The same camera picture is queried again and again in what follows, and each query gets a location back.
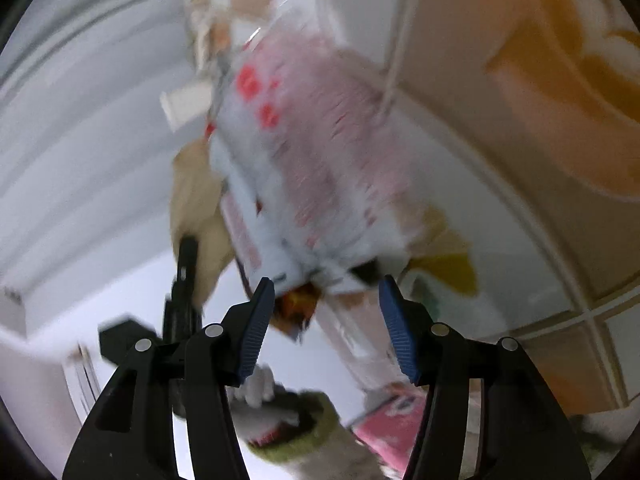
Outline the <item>white paper cup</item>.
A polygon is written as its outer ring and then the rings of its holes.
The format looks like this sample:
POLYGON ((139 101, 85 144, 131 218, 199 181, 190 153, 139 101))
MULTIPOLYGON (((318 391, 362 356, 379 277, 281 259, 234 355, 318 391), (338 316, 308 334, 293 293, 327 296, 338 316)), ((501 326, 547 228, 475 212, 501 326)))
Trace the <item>white paper cup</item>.
POLYGON ((204 116, 213 104, 213 84, 208 80, 194 80, 183 87, 163 92, 160 106, 165 114, 171 131, 177 131, 204 116))

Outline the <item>clear plastic bag red print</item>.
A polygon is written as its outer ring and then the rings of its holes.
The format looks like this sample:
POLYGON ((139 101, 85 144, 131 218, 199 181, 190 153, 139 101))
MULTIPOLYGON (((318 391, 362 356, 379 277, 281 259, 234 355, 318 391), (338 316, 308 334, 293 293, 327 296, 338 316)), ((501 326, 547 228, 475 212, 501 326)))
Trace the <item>clear plastic bag red print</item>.
POLYGON ((378 92, 294 15, 233 58, 210 159, 246 280, 278 294, 360 292, 408 262, 398 207, 409 162, 378 92))

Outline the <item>pink paper box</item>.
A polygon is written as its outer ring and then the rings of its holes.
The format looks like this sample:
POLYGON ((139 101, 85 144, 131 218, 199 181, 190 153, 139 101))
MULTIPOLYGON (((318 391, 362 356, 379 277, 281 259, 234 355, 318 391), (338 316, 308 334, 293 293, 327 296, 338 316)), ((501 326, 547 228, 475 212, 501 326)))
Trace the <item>pink paper box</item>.
POLYGON ((420 390, 393 388, 384 402, 350 425, 352 434, 375 455, 390 478, 401 479, 408 468, 425 403, 426 394, 420 390))

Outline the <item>brown paper napkin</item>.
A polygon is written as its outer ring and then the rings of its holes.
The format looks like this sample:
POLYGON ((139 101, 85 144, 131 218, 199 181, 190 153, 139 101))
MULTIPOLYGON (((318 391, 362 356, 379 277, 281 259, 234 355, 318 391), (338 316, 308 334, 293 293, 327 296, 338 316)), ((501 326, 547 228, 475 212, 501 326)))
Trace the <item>brown paper napkin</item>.
POLYGON ((235 258, 220 210, 223 195, 224 178, 210 166, 208 141, 199 138, 186 144, 172 161, 169 225, 175 257, 183 237, 192 236, 198 242, 192 296, 198 312, 203 311, 221 273, 235 258))

